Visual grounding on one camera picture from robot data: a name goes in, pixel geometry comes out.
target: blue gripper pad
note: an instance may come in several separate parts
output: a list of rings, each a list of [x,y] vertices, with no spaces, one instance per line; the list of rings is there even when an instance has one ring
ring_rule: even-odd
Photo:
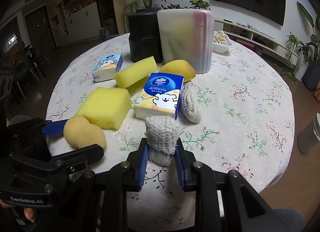
[[[48,123],[42,128],[42,133],[48,136],[63,134],[63,128],[67,121],[68,119]]]
[[[186,186],[185,173],[184,173],[184,168],[183,168],[183,165],[182,165],[181,156],[180,156],[180,153],[179,153],[178,146],[176,146],[176,152],[174,154],[174,160],[176,162],[179,185],[180,185],[181,189],[184,190],[184,188]]]
[[[143,183],[144,183],[144,176],[146,173],[146,168],[147,168],[147,163],[148,163],[148,145],[145,143],[144,149],[142,152],[142,157],[140,161],[140,166],[139,166],[139,172],[138,172],[138,187],[139,190],[142,189]]]

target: round table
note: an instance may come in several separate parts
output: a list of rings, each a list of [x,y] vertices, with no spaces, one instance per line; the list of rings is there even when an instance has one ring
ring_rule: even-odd
[[[132,64],[129,34],[105,41],[83,53],[59,78],[46,118],[72,117],[92,90],[113,87],[116,81],[94,83],[92,70],[100,58],[122,53],[123,68]],[[292,95],[283,79],[262,58],[242,45],[224,54],[212,54],[211,70],[197,75],[200,124],[181,113],[181,140],[198,161],[222,172],[237,170],[261,192],[287,168],[294,138]],[[107,148],[103,159],[90,169],[108,171],[137,150],[145,137],[143,120],[135,118],[133,104],[141,89],[130,93],[132,106],[118,131],[104,130]],[[49,139],[51,154],[73,150],[63,137]],[[220,212],[223,213],[220,200]],[[127,194],[128,225],[137,231],[168,231],[194,224],[195,192],[179,187],[174,161],[169,167],[148,161],[145,183],[138,193]]]

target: vinda logo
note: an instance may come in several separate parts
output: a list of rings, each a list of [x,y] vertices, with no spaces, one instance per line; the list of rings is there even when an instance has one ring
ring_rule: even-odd
[[[168,85],[169,80],[164,77],[159,77],[156,80],[154,80],[151,84],[152,85]]]
[[[17,198],[13,198],[13,197],[10,197],[10,199],[12,201],[22,202],[22,203],[43,204],[42,200],[27,200],[27,199],[22,199],[22,198],[17,199]]]

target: tissue pack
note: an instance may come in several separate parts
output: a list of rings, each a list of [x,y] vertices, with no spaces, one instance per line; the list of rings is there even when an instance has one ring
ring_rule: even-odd
[[[121,66],[122,55],[120,53],[102,57],[92,71],[94,81],[100,82],[114,79],[113,75],[121,69]]]
[[[183,77],[168,73],[152,73],[134,104],[137,118],[169,115],[177,118]]]

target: window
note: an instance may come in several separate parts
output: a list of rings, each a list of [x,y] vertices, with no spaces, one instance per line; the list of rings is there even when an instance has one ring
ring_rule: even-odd
[[[9,40],[9,45],[14,42],[17,39],[17,37],[14,35],[10,40]]]

